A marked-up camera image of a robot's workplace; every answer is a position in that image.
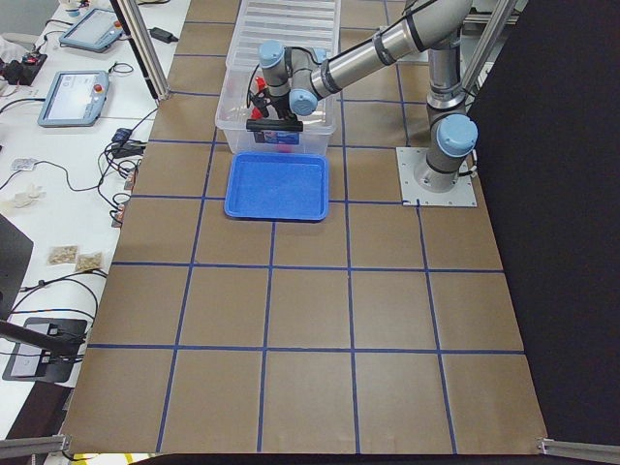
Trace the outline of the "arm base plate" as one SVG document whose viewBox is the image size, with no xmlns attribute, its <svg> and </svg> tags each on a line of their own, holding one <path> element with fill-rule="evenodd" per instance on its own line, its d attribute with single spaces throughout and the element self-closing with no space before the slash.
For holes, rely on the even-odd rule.
<svg viewBox="0 0 620 465">
<path fill-rule="evenodd" d="M 431 169 L 426 147 L 397 147 L 401 203 L 406 206 L 477 207 L 471 175 L 443 174 Z"/>
</svg>

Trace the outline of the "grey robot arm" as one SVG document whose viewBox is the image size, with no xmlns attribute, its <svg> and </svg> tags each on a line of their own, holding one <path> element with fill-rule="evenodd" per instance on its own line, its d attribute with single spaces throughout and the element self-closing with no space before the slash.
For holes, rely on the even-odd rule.
<svg viewBox="0 0 620 465">
<path fill-rule="evenodd" d="M 257 69 L 264 83 L 246 91 L 247 106 L 262 120 L 249 124 L 249 130 L 265 128 L 265 119 L 274 115 L 276 128 L 298 132 L 299 119 L 313 113 L 320 101 L 369 83 L 407 55 L 426 53 L 430 142 L 414 179 L 428 192 L 452 190 L 479 136 L 465 109 L 460 58 L 461 29 L 471 8 L 469 1 L 409 1 L 392 24 L 332 57 L 277 40 L 262 43 Z"/>
</svg>

